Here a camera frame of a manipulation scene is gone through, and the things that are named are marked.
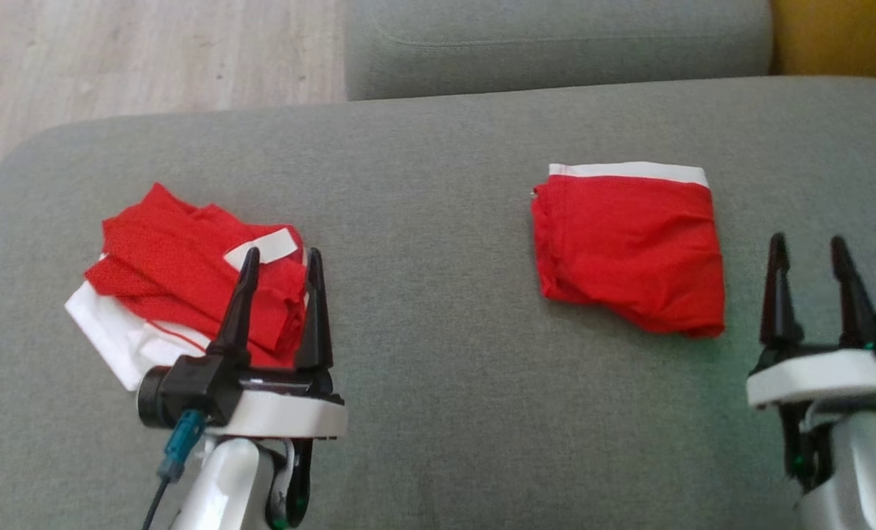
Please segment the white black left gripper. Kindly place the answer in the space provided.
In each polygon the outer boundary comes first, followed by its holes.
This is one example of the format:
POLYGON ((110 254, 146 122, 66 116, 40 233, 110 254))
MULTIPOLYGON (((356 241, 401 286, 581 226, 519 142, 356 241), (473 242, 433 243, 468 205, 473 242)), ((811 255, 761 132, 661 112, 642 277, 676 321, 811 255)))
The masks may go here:
MULTIPOLYGON (((250 318, 258 289, 260 250, 249 248, 216 338, 207 355, 250 358, 250 318)), ((296 369, 330 369, 333 342, 327 289, 319 249, 308 254, 305 322, 296 369)), ((334 439, 347 432, 348 411, 335 392, 329 370, 245 370, 241 399, 226 426, 208 427, 212 436, 248 439, 334 439)))

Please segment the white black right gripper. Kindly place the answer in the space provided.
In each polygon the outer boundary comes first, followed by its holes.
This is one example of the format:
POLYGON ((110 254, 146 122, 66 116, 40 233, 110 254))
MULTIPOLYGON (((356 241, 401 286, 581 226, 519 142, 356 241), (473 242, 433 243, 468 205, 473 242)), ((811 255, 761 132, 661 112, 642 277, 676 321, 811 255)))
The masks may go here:
POLYGON ((876 395, 875 307, 847 242, 831 239, 831 258, 841 292, 840 347, 798 344, 804 329, 796 319, 789 288, 784 233, 770 239, 759 342, 763 351, 746 379, 748 406, 876 395))

